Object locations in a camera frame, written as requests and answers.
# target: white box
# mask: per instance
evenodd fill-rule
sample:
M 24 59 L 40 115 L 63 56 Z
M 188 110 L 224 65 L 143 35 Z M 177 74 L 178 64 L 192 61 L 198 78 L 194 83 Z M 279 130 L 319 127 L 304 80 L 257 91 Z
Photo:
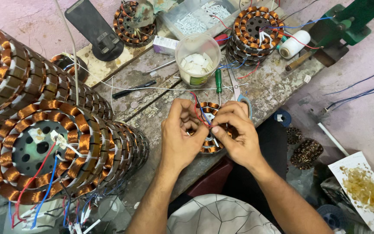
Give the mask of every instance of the white box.
M 153 41 L 154 51 L 156 53 L 175 56 L 175 48 L 178 41 L 166 37 L 155 36 Z

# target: green machine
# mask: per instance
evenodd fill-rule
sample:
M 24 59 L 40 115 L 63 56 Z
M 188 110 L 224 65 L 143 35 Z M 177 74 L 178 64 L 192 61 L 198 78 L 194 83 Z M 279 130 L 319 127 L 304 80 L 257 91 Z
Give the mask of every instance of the green machine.
M 297 68 L 313 55 L 327 67 L 335 64 L 349 51 L 347 45 L 356 45 L 371 33 L 366 24 L 374 18 L 374 0 L 355 0 L 346 8 L 337 4 L 322 16 L 326 17 L 332 18 L 302 28 L 311 36 L 309 45 L 321 49 L 309 50 L 290 63 L 285 68 L 287 71 Z

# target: thread spool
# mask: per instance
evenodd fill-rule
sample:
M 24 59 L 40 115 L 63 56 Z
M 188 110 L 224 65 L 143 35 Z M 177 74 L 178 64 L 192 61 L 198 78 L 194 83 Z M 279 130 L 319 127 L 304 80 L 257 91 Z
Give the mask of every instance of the thread spool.
M 295 33 L 294 37 L 304 44 L 308 44 L 311 39 L 309 33 L 304 30 L 300 30 L 297 33 Z M 281 45 L 281 47 L 279 48 L 279 53 L 284 58 L 290 59 L 303 48 L 303 44 L 299 43 L 297 40 L 291 37 Z

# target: green screwdriver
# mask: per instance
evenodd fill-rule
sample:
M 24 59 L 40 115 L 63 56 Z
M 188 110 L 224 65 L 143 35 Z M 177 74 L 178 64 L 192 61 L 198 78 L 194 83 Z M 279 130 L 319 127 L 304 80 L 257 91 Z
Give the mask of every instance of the green screwdriver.
M 216 69 L 215 76 L 216 76 L 216 93 L 219 94 L 219 106 L 220 106 L 221 105 L 221 101 L 220 101 L 220 93 L 221 93 L 221 70 L 220 69 Z

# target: worn wooden table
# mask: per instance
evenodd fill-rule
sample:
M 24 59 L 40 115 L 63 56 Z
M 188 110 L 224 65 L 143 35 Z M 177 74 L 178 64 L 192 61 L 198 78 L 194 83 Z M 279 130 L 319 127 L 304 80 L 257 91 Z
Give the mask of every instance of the worn wooden table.
M 271 7 L 272 1 L 260 1 L 259 5 L 268 4 Z M 280 16 L 285 13 L 278 8 L 276 12 Z M 287 25 L 299 25 L 292 18 L 287 19 Z M 222 61 L 224 62 L 224 51 L 222 51 Z M 142 72 L 148 71 L 154 67 L 160 66 L 173 57 L 168 55 L 156 54 L 153 50 L 148 50 L 140 58 L 132 61 L 120 72 L 106 82 L 114 87 L 131 88 L 150 80 L 157 80 L 154 87 L 171 89 L 190 89 L 188 85 L 178 79 L 179 72 L 176 64 L 162 68 L 157 71 L 153 77 L 143 76 Z M 258 70 L 250 76 L 239 80 L 239 84 L 248 83 L 240 86 L 241 93 L 250 99 L 252 103 L 252 121 L 255 126 L 260 125 L 265 119 L 272 115 L 281 105 L 283 105 L 293 93 L 304 86 L 309 79 L 317 74 L 324 66 L 316 59 L 306 61 L 298 69 L 292 72 L 286 72 L 285 66 L 292 60 L 285 60 L 278 51 L 274 51 L 262 64 Z M 235 70 L 236 77 L 242 77 L 254 70 L 255 67 L 243 66 Z M 111 92 L 116 93 L 119 90 L 113 89 L 106 84 L 99 84 L 95 90 L 103 97 L 111 101 L 115 112 L 115 120 L 125 121 L 128 124 L 142 130 L 150 141 L 150 157 L 146 164 L 130 178 L 126 184 L 125 194 L 122 197 L 124 205 L 132 215 L 135 211 L 133 206 L 139 202 L 148 188 L 155 169 L 160 161 L 161 155 L 161 126 L 160 123 L 167 117 L 169 108 L 174 98 L 192 99 L 189 91 L 163 90 L 163 89 L 143 89 L 140 90 L 141 97 L 136 98 L 134 93 L 117 100 L 111 100 Z M 231 80 L 227 69 L 222 70 L 222 84 L 231 86 Z M 214 76 L 201 88 L 215 88 Z M 219 96 L 215 90 L 195 91 L 201 102 L 219 102 Z M 233 93 L 228 89 L 223 89 L 221 101 L 226 102 L 231 99 Z M 131 108 L 130 104 L 137 102 L 137 108 Z M 125 106 L 125 111 L 120 111 L 120 107 Z M 185 191 L 197 179 L 199 179 L 207 170 L 209 170 L 222 155 L 219 156 L 197 156 L 194 161 L 185 168 L 180 174 L 171 199 Z

